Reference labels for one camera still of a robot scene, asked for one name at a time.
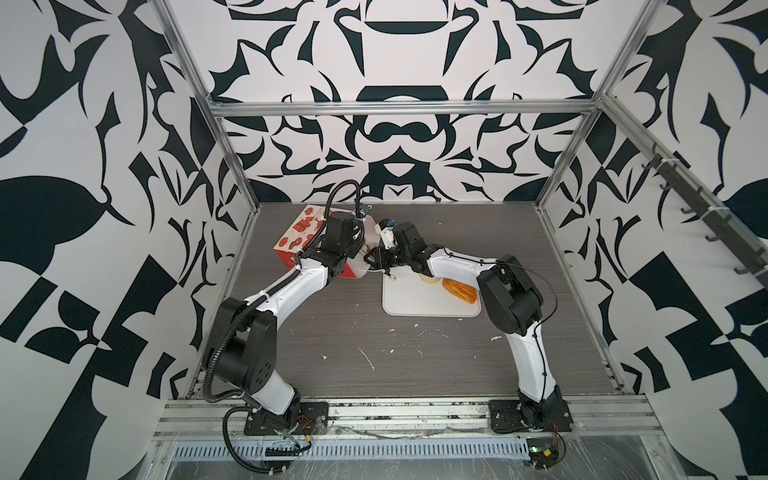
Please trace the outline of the red white paper bag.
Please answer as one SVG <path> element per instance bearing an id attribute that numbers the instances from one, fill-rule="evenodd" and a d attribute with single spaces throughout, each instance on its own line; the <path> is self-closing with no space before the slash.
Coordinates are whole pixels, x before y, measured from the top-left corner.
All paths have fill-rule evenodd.
<path id="1" fill-rule="evenodd" d="M 274 245 L 273 250 L 289 269 L 296 265 L 296 254 L 314 239 L 324 220 L 324 206 L 304 205 L 301 213 Z M 341 278 L 362 278 L 370 268 L 364 261 L 364 256 L 379 245 L 380 233 L 378 225 L 370 215 L 365 217 L 363 227 L 364 244 L 353 258 L 346 261 L 344 270 L 340 274 Z"/>

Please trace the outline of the orange croissant fake bread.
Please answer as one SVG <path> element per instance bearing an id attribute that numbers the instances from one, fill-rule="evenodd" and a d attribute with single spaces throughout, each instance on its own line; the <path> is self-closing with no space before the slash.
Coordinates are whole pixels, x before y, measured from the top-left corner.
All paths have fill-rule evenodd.
<path id="1" fill-rule="evenodd" d="M 477 302 L 477 289 L 470 285 L 444 278 L 442 280 L 442 286 L 451 295 L 468 304 L 475 304 Z"/>

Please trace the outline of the white steamed bun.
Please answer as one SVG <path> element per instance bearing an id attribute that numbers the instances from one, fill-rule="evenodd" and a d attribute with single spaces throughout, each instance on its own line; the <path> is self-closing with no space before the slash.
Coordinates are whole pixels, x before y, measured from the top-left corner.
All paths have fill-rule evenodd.
<path id="1" fill-rule="evenodd" d="M 428 276 L 428 275 L 425 275 L 425 274 L 419 274 L 419 278 L 423 282 L 428 283 L 428 284 L 434 284 L 434 283 L 437 283 L 437 282 L 440 281 L 440 278 L 438 278 L 438 277 L 432 277 L 432 276 Z"/>

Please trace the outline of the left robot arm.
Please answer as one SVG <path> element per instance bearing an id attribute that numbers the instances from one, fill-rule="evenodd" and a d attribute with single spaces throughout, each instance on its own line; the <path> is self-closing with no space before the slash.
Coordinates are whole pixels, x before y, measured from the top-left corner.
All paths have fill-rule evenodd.
<path id="1" fill-rule="evenodd" d="M 300 395 L 276 372 L 279 329 L 361 251 L 365 218 L 360 210 L 327 209 L 321 230 L 288 273 L 245 300 L 228 298 L 219 306 L 204 354 L 206 402 L 240 399 L 276 416 L 293 408 Z"/>

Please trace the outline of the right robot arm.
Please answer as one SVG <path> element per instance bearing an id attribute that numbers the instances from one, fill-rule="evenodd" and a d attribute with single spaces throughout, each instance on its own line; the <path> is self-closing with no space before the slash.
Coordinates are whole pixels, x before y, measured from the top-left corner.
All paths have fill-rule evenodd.
<path id="1" fill-rule="evenodd" d="M 365 256 L 373 269 L 409 267 L 428 278 L 451 280 L 475 289 L 488 318 L 510 345 L 518 375 L 518 395 L 529 416 L 544 417 L 560 401 L 543 346 L 544 297 L 534 282 L 542 275 L 514 256 L 481 258 L 429 244 L 410 222 L 383 221 L 376 227 L 379 245 Z"/>

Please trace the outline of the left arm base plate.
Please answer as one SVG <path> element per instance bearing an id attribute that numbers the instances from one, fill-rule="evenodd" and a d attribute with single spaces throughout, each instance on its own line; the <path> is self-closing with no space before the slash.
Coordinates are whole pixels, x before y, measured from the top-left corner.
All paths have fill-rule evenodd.
<path id="1" fill-rule="evenodd" d="M 245 423 L 246 436 L 266 436 L 287 430 L 292 434 L 310 435 L 323 432 L 329 417 L 329 403 L 294 401 L 285 413 L 278 415 L 264 408 L 252 410 Z"/>

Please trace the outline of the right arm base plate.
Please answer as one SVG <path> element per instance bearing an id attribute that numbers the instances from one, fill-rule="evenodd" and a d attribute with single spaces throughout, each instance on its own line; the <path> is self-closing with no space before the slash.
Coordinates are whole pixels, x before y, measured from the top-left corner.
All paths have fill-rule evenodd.
<path id="1" fill-rule="evenodd" d="M 528 399 L 488 402 L 490 428 L 497 434 L 518 432 L 571 432 L 573 416 L 568 404 L 553 397 L 542 405 Z"/>

